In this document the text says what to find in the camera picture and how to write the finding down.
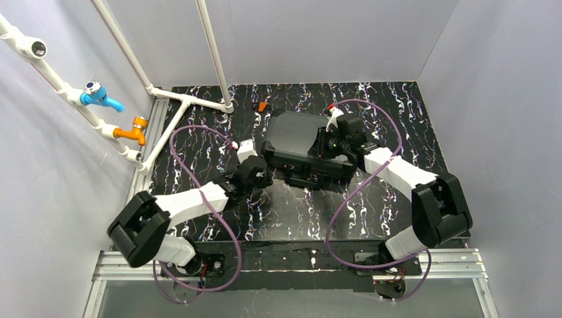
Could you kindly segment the black poker case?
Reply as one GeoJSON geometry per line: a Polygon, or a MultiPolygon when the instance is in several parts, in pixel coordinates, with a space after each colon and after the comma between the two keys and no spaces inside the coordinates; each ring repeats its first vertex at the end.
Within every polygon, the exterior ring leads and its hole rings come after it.
{"type": "Polygon", "coordinates": [[[309,154],[319,128],[327,118],[307,113],[274,110],[262,140],[260,154],[275,177],[293,187],[327,189],[331,182],[351,181],[357,168],[344,155],[320,159],[309,154]]]}

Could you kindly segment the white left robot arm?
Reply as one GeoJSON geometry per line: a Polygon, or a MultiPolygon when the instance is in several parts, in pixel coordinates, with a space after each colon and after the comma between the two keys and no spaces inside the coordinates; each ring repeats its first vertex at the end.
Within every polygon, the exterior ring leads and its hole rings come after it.
{"type": "Polygon", "coordinates": [[[136,193],[107,229],[113,244],[131,268],[150,261],[186,267],[197,256],[188,239],[169,230],[180,223],[242,203],[250,194],[272,185],[266,161],[249,156],[233,172],[224,173],[199,188],[171,195],[136,193]]]}

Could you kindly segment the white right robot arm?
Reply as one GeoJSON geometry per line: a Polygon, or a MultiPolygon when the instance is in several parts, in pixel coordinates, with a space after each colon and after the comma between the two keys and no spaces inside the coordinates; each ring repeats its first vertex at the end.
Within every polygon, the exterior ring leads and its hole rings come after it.
{"type": "Polygon", "coordinates": [[[373,259],[364,261],[361,269],[395,264],[472,227],[473,220],[456,176],[422,170],[390,149],[369,141],[359,117],[337,108],[328,112],[327,126],[318,129],[309,155],[321,160],[346,156],[354,167],[390,184],[411,203],[412,224],[380,243],[373,259]]]}

